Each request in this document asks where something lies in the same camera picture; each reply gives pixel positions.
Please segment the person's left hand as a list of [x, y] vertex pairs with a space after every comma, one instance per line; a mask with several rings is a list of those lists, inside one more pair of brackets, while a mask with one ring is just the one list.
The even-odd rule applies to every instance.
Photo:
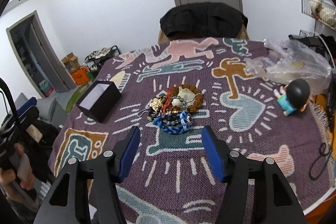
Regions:
[[[13, 181], [15, 181], [16, 175], [12, 169], [1, 170], [1, 187], [5, 191], [9, 199], [19, 202], [17, 191], [11, 187]], [[20, 186], [22, 189], [31, 190], [34, 187], [35, 176], [32, 170], [29, 171], [25, 181], [21, 181]]]

